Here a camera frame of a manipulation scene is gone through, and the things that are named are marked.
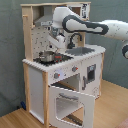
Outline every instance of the wooden panel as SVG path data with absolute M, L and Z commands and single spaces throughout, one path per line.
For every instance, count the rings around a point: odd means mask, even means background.
M 99 96 L 101 96 L 101 81 L 102 81 L 102 74 L 103 74 L 103 65 L 104 65 L 104 53 L 102 53 L 102 63 L 101 63 Z
M 30 90 L 29 90 L 29 74 L 28 65 L 23 63 L 24 66 L 24 81 L 25 81 L 25 95 L 26 95 L 26 110 L 30 111 Z
M 78 15 L 80 15 L 80 10 L 81 10 L 81 7 L 72 7 L 72 11 Z
M 33 27 L 32 8 L 22 7 L 22 15 L 23 15 L 25 57 L 26 59 L 33 61 L 32 41 L 31 41 L 31 28 Z
M 89 20 L 90 19 L 90 10 L 91 10 L 91 6 L 89 5 L 89 14 L 88 14 L 88 18 L 87 18 L 87 20 Z
M 80 41 L 80 37 L 78 36 L 78 46 L 84 47 L 85 46 L 85 32 L 79 32 L 82 35 L 82 41 Z
M 54 13 L 54 10 L 56 7 L 57 7 L 57 5 L 52 5 L 52 13 Z
M 41 3 L 41 4 L 21 4 L 21 6 L 44 6 L 44 5 L 63 5 L 63 4 L 80 4 L 80 3 L 91 3 L 91 2 L 65 2 L 65 3 Z
M 44 127 L 49 128 L 49 87 L 48 73 L 43 72 Z

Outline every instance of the wall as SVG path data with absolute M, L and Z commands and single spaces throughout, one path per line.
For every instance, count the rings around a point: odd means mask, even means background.
M 22 66 L 25 55 L 20 4 L 43 2 L 60 2 L 60 0 L 0 1 L 0 116 L 14 111 L 21 101 L 25 101 Z M 91 2 L 91 21 L 116 19 L 128 22 L 127 0 L 92 0 Z M 107 49 L 103 79 L 128 88 L 128 60 L 122 57 L 121 42 L 86 34 L 86 43 L 101 45 Z

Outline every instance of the sink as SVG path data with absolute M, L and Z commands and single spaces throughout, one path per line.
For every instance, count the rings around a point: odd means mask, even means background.
M 74 55 L 74 56 L 82 56 L 85 54 L 88 54 L 90 52 L 94 52 L 94 49 L 91 48 L 86 48 L 86 47 L 78 47 L 78 48 L 73 48 L 73 49 L 68 49 L 65 51 L 65 53 Z

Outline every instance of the faucet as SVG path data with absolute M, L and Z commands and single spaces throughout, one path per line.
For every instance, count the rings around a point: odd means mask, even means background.
M 75 35 L 80 36 L 80 41 L 82 41 L 82 35 L 80 33 L 74 33 L 71 38 L 70 38 L 70 43 L 68 44 L 68 49 L 72 49 L 73 47 L 75 47 L 75 44 L 73 44 L 72 39 Z

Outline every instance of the knob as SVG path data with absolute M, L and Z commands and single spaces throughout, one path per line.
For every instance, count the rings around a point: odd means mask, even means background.
M 72 71 L 75 72 L 78 68 L 77 67 L 73 67 Z
M 52 45 L 49 45 L 49 48 L 52 48 Z
M 58 73 L 55 73 L 55 74 L 54 74 L 54 78 L 55 78 L 55 79 L 58 79 L 59 76 L 60 76 L 60 74 L 58 74 Z

